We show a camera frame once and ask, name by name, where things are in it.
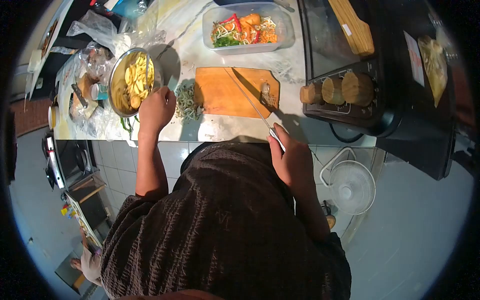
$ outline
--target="brown knit shirt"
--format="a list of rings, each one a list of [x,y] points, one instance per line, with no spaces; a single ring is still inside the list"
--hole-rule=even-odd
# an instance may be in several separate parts
[[[171,194],[129,196],[103,247],[108,295],[199,289],[225,299],[348,299],[338,236],[307,236],[266,147],[205,147],[187,158]]]

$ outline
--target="red chili pepper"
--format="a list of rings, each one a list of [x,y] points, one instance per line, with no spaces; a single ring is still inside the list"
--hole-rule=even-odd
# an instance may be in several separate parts
[[[260,30],[256,30],[257,36],[255,37],[255,40],[252,42],[252,44],[258,43],[258,38],[260,37]]]
[[[229,21],[231,21],[232,19],[233,19],[233,16],[229,17],[229,18],[226,19],[225,21],[219,22],[219,24],[223,24],[223,23],[229,22]]]
[[[233,19],[235,20],[235,24],[237,24],[237,28],[238,28],[239,32],[241,33],[240,21],[239,21],[239,19],[237,18],[237,14],[234,13],[232,17],[233,17]]]

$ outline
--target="chopped vegetables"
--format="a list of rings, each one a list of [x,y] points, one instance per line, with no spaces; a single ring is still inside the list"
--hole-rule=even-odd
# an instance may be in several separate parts
[[[235,40],[232,36],[221,37],[213,43],[215,48],[236,45],[240,45],[240,41]]]
[[[236,14],[236,13],[233,14],[233,19],[235,20],[235,24],[237,25],[238,31],[241,33],[240,21],[239,21],[239,19],[237,18],[237,14]]]
[[[226,22],[230,22],[231,20],[233,20],[233,16],[229,17],[228,19],[226,19],[225,21],[221,21],[219,22],[219,24],[223,24],[223,23],[226,23]]]
[[[260,30],[255,31],[255,40],[253,40],[252,44],[258,43],[258,39],[260,37]]]
[[[270,17],[257,13],[238,19],[236,14],[219,23],[214,22],[211,39],[213,46],[228,47],[248,44],[276,43],[276,24]]]
[[[185,121],[198,120],[203,110],[193,101],[193,84],[181,85],[177,88],[177,117],[181,118],[182,125]]]

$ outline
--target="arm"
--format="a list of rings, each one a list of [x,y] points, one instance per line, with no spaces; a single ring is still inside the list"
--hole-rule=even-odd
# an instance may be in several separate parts
[[[282,126],[275,123],[274,127],[286,151],[282,155],[277,140],[271,136],[267,137],[273,167],[278,177],[290,188],[297,202],[297,216],[305,226],[307,234],[312,240],[324,241],[330,233],[330,228],[318,202],[310,149],[308,145],[290,138]]]
[[[160,131],[173,117],[176,104],[175,94],[164,86],[152,91],[140,105],[141,123],[138,132],[135,186],[135,192],[140,196],[145,196],[151,191],[158,191],[161,197],[168,194],[167,176],[157,143]]]

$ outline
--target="paper label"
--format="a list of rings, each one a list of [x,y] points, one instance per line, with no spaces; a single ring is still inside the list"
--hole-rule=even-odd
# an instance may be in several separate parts
[[[351,36],[352,32],[350,31],[350,28],[348,27],[347,24],[342,25],[343,29],[345,29],[345,32],[347,33],[347,36]]]
[[[416,82],[421,84],[421,86],[425,87],[425,80],[423,79],[423,66],[421,63],[419,45],[417,44],[417,41],[414,38],[412,38],[411,35],[409,35],[405,31],[403,31],[403,33],[405,35],[405,40],[407,41],[413,79],[415,79]]]

